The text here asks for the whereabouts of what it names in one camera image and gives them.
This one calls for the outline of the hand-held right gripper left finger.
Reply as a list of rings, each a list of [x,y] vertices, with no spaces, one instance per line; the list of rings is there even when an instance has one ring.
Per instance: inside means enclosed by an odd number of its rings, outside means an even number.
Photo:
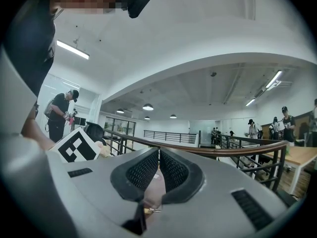
[[[143,235],[144,195],[158,170],[158,148],[83,162],[48,155],[50,172],[77,235]]]

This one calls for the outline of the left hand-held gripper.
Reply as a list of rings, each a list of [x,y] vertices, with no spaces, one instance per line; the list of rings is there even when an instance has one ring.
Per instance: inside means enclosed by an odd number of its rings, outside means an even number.
[[[100,154],[100,148],[79,127],[56,143],[53,152],[59,154],[63,163],[73,163],[96,160]]]

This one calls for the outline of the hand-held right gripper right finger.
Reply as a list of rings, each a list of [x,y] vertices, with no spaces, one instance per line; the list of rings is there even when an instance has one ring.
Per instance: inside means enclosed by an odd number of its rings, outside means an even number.
[[[178,174],[148,238],[280,238],[299,210],[233,166],[161,148],[160,168]]]

